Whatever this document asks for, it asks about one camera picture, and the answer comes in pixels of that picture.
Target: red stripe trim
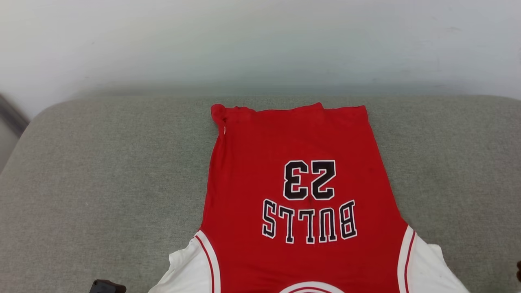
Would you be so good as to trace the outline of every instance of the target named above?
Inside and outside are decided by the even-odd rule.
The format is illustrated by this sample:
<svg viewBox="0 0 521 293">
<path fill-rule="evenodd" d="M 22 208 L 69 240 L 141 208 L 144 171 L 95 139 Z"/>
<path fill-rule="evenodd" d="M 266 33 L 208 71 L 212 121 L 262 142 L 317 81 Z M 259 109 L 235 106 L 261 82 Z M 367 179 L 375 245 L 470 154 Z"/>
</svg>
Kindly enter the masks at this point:
<svg viewBox="0 0 521 293">
<path fill-rule="evenodd" d="M 407 253 L 407 261 L 405 262 L 405 292 L 409 293 L 409 285 L 407 283 L 407 267 L 409 266 L 409 259 L 411 258 L 411 250 L 413 248 L 414 236 L 416 236 L 416 231 L 413 231 L 413 236 L 411 238 L 411 243 L 409 244 L 409 252 Z"/>
<path fill-rule="evenodd" d="M 210 260 L 210 256 L 208 255 L 208 251 L 206 251 L 206 248 L 204 247 L 203 242 L 199 238 L 199 236 L 195 235 L 197 240 L 199 240 L 199 243 L 201 244 L 201 247 L 204 250 L 204 253 L 206 253 L 206 258 L 208 259 L 208 264 L 210 265 L 210 273 L 212 275 L 212 293 L 214 293 L 214 268 L 212 267 L 212 261 Z"/>
</svg>

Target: white wall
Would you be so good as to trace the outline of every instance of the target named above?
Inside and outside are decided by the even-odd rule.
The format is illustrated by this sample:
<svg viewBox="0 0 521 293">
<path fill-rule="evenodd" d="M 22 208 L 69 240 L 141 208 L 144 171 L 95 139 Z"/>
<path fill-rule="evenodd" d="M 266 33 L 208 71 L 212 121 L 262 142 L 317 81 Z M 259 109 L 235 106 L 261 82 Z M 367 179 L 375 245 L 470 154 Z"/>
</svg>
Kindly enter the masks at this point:
<svg viewBox="0 0 521 293">
<path fill-rule="evenodd" d="M 518 0 L 1 0 L 0 93 L 521 97 Z"/>
</svg>

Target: chicago bulls jersey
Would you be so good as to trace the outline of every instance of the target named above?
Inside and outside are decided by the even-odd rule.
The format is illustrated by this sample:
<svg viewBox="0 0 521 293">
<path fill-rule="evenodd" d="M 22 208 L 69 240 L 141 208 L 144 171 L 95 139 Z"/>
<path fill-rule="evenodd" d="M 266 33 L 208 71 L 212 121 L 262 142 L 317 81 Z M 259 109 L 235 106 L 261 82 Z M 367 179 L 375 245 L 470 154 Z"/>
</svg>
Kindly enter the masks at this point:
<svg viewBox="0 0 521 293">
<path fill-rule="evenodd" d="M 212 107 L 200 230 L 157 292 L 467 292 L 401 218 L 364 106 Z"/>
</svg>

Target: black object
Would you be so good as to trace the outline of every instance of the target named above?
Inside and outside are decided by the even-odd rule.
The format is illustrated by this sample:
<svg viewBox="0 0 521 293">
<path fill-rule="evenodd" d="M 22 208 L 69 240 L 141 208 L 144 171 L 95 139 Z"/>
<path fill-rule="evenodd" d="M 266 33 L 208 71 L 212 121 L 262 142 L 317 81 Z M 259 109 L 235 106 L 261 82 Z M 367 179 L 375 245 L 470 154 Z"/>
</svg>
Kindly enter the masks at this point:
<svg viewBox="0 0 521 293">
<path fill-rule="evenodd" d="M 517 263 L 517 268 L 519 271 L 517 271 L 517 279 L 521 282 L 521 261 Z"/>
<path fill-rule="evenodd" d="M 109 280 L 96 280 L 92 283 L 90 293 L 125 293 L 127 288 Z"/>
<path fill-rule="evenodd" d="M 0 119 L 4 120 L 7 126 L 20 137 L 29 124 L 14 107 L 9 105 L 2 95 L 0 95 Z"/>
</svg>

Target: gray cushion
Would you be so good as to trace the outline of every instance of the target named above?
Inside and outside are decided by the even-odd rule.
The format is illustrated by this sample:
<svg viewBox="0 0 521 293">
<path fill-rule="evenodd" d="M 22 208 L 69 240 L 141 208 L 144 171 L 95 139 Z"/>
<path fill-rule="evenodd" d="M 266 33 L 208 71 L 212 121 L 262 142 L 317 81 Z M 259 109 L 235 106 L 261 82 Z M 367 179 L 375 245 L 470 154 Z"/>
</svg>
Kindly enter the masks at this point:
<svg viewBox="0 0 521 293">
<path fill-rule="evenodd" d="M 398 207 L 472 292 L 521 290 L 521 102 L 501 97 L 112 97 L 29 125 L 0 175 L 2 292 L 147 292 L 201 222 L 214 103 L 367 105 Z"/>
</svg>

